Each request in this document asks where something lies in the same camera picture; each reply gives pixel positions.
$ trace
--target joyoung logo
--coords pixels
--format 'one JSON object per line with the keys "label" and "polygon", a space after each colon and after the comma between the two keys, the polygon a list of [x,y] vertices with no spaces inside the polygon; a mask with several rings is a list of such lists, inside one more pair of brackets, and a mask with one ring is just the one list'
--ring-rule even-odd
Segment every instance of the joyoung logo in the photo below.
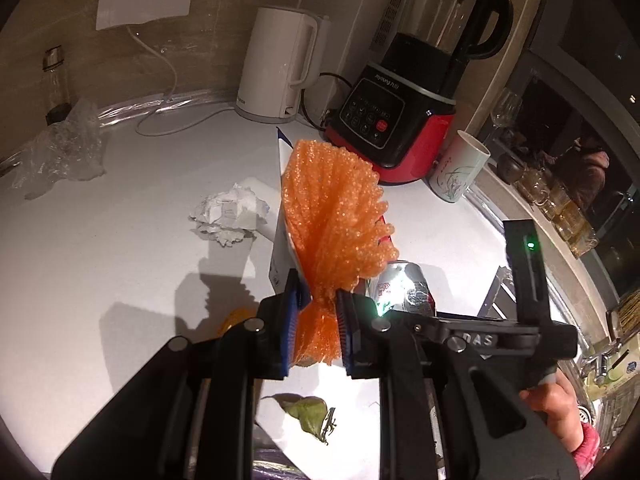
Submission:
{"label": "joyoung logo", "polygon": [[376,74],[376,79],[387,86],[391,86],[391,88],[393,88],[394,90],[398,90],[398,88],[400,87],[398,83],[394,83],[393,81],[391,81],[391,79],[387,79],[386,77],[381,76],[380,74]]}

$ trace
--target white cup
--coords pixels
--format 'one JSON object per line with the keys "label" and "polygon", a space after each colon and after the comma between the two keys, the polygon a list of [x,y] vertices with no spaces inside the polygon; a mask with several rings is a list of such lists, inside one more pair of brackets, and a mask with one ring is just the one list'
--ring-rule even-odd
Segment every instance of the white cup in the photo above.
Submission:
{"label": "white cup", "polygon": [[482,142],[458,130],[429,179],[431,190],[445,202],[456,202],[490,156]]}

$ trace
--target screw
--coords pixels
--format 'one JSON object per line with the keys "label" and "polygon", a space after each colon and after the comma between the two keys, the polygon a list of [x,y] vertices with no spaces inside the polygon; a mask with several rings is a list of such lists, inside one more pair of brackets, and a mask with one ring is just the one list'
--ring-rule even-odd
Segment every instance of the screw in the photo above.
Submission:
{"label": "screw", "polygon": [[466,343],[464,339],[455,335],[447,339],[447,346],[450,350],[460,353],[466,348]]}
{"label": "screw", "polygon": [[189,344],[189,341],[187,340],[187,338],[182,337],[181,335],[179,335],[179,336],[176,336],[176,337],[172,338],[167,343],[167,346],[169,347],[169,350],[171,350],[171,352],[181,352],[182,350],[187,348],[188,344]]}
{"label": "screw", "polygon": [[386,317],[377,317],[371,321],[371,327],[377,332],[386,332],[391,328],[391,323]]}
{"label": "screw", "polygon": [[264,321],[259,317],[251,317],[244,322],[244,329],[249,332],[260,332],[264,328]]}

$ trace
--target red blender base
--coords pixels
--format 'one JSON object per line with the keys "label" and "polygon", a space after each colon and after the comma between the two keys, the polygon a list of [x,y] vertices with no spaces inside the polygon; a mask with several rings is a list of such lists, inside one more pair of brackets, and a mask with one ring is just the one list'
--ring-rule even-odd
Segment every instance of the red blender base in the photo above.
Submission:
{"label": "red blender base", "polygon": [[419,180],[429,173],[452,120],[453,115],[431,116],[424,123],[422,130],[415,139],[414,144],[406,152],[402,162],[394,168],[378,166],[351,146],[331,126],[327,126],[324,134],[335,146],[343,146],[361,158],[369,160],[373,164],[373,170],[380,175],[380,182],[384,184],[406,184]]}

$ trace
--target crumpled tissue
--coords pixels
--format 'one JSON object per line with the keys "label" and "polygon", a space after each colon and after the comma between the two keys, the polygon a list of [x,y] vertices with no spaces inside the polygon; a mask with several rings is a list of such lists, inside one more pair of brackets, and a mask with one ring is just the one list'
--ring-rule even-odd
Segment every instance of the crumpled tissue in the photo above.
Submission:
{"label": "crumpled tissue", "polygon": [[223,247],[231,247],[266,223],[268,212],[269,205],[249,187],[234,184],[229,191],[207,196],[191,214],[191,219],[196,222],[198,232]]}

